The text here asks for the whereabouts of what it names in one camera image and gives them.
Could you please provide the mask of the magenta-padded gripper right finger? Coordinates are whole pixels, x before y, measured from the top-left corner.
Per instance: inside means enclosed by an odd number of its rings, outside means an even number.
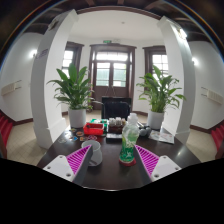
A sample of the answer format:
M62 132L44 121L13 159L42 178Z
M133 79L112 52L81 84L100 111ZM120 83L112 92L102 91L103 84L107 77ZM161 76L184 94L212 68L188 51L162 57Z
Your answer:
M157 156L151 151L135 145L134 157L139 167L142 182L149 184L181 170L167 155Z

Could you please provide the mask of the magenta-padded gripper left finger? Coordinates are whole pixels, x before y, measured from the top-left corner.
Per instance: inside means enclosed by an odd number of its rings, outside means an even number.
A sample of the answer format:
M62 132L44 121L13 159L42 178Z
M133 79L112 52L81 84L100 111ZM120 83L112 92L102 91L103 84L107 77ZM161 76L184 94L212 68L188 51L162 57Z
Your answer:
M81 186L92 155L93 148L88 145L68 156L57 156L44 167L44 170Z

